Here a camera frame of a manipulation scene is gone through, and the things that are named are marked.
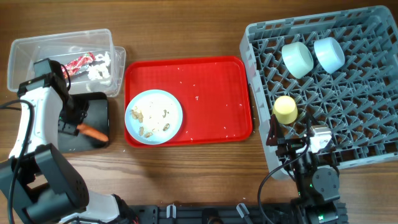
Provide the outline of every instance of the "plastic rack grid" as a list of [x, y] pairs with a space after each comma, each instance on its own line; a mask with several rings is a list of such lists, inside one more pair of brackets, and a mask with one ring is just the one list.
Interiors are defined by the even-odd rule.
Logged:
[[[295, 99], [298, 118], [282, 126], [286, 138], [305, 134], [303, 118], [311, 113], [333, 131], [333, 150], [319, 158], [347, 167], [398, 158], [397, 26], [384, 6], [330, 12], [248, 25], [241, 56], [260, 116], [260, 135], [269, 170], [286, 158], [266, 146], [272, 105], [279, 96]], [[327, 74], [313, 49], [316, 40], [335, 38], [346, 63]], [[303, 42], [314, 58], [314, 69], [295, 79], [286, 69], [283, 45]], [[287, 177], [285, 170], [273, 175]]]

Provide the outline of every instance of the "wooden table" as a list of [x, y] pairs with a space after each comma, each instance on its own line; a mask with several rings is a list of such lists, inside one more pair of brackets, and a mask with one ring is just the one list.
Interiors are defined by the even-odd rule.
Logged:
[[[23, 1], [0, 4], [0, 103], [16, 99], [6, 88], [14, 39], [108, 28], [127, 50], [126, 65], [138, 60], [239, 54], [245, 27], [253, 22], [384, 4], [397, 16], [398, 1]], [[253, 108], [254, 132], [243, 142], [134, 149], [124, 140], [124, 92], [109, 99], [111, 144], [107, 149], [65, 154], [87, 186], [120, 195], [130, 205], [255, 204], [268, 173]], [[0, 161], [8, 157], [20, 114], [2, 111]], [[398, 222], [398, 162], [341, 171], [341, 201], [351, 223]], [[263, 202], [297, 196], [292, 181], [268, 181]], [[0, 223], [7, 222], [0, 195]]]

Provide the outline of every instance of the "orange carrot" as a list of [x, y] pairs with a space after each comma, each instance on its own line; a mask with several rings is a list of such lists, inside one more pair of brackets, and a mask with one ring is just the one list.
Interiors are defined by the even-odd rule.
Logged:
[[79, 130], [80, 133], [85, 134], [87, 136], [90, 136], [92, 138], [98, 139], [98, 140], [103, 141], [103, 142], [109, 141], [107, 135], [97, 131], [96, 129], [94, 129], [94, 128], [88, 126], [88, 125], [79, 124], [77, 126], [77, 129]]

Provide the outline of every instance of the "black cable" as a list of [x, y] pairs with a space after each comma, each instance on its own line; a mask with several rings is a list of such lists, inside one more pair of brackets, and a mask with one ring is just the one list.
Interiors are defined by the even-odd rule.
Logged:
[[18, 111], [21, 111], [20, 108], [16, 108], [16, 107], [13, 107], [13, 106], [7, 106], [7, 107], [2, 108], [2, 109], [9, 109], [9, 110], [18, 110]]
[[336, 171], [337, 176], [339, 177], [340, 176], [340, 171], [338, 170], [337, 166], [334, 165], [334, 164], [328, 164], [328, 165], [331, 166]]
[[64, 65], [61, 64], [61, 66], [63, 67], [63, 69], [65, 69], [65, 71], [67, 72], [67, 75], [68, 75], [69, 85], [68, 85], [68, 87], [67, 87], [67, 90], [69, 91], [69, 90], [70, 90], [70, 76], [69, 76], [69, 72], [68, 72], [67, 68], [66, 68]]
[[310, 141], [307, 141], [307, 146], [305, 146], [305, 150], [303, 151], [303, 153], [301, 153], [301, 155], [299, 155], [297, 158], [295, 158], [295, 159], [292, 160], [292, 161], [286, 162], [285, 164], [282, 164], [282, 165], [280, 165], [279, 167], [276, 167], [273, 171], [269, 172], [269, 174], [264, 178], [264, 180], [262, 180], [262, 182], [261, 182], [261, 184], [260, 184], [260, 187], [259, 187], [259, 191], [258, 191], [258, 193], [257, 193], [257, 202], [258, 202], [258, 204], [259, 204], [259, 210], [260, 210], [262, 216], [263, 216], [264, 218], [266, 218], [268, 224], [274, 224], [274, 223], [268, 218], [268, 216], [266, 215], [266, 212], [264, 211], [264, 208], [263, 208], [262, 205], [261, 205], [261, 190], [262, 190], [262, 187], [264, 186], [264, 184], [266, 183], [266, 181], [267, 181], [273, 174], [275, 174], [278, 170], [284, 168], [285, 166], [288, 166], [288, 165], [294, 163], [295, 161], [297, 161], [297, 160], [299, 160], [301, 157], [303, 157], [303, 156], [307, 153], [309, 147], [310, 147]]
[[25, 138], [24, 138], [24, 142], [22, 143], [22, 149], [21, 152], [19, 153], [19, 157], [17, 159], [17, 163], [15, 164], [15, 168], [14, 168], [14, 172], [12, 173], [12, 180], [11, 180], [11, 184], [10, 184], [10, 190], [8, 193], [8, 221], [10, 224], [14, 223], [14, 215], [12, 214], [12, 203], [13, 203], [13, 199], [14, 199], [14, 188], [15, 188], [15, 183], [17, 180], [17, 176], [18, 176], [18, 172], [19, 172], [19, 168], [21, 166], [21, 157], [25, 154], [27, 146], [28, 146], [28, 142], [29, 142], [29, 137], [30, 134], [32, 132], [32, 125], [33, 125], [33, 115], [34, 115], [34, 108], [32, 103], [26, 101], [26, 100], [12, 100], [8, 103], [5, 103], [3, 105], [0, 105], [0, 110], [3, 109], [12, 109], [12, 110], [16, 110], [19, 108], [13, 108], [13, 107], [8, 107], [11, 104], [14, 103], [25, 103], [28, 108], [29, 108], [29, 120], [27, 123], [27, 129], [26, 129], [26, 134], [25, 134]]
[[290, 173], [290, 171], [287, 170], [286, 172], [287, 172], [287, 174], [289, 175], [289, 177], [293, 180], [293, 182], [296, 182], [296, 180], [294, 179], [294, 177], [293, 177], [293, 175]]

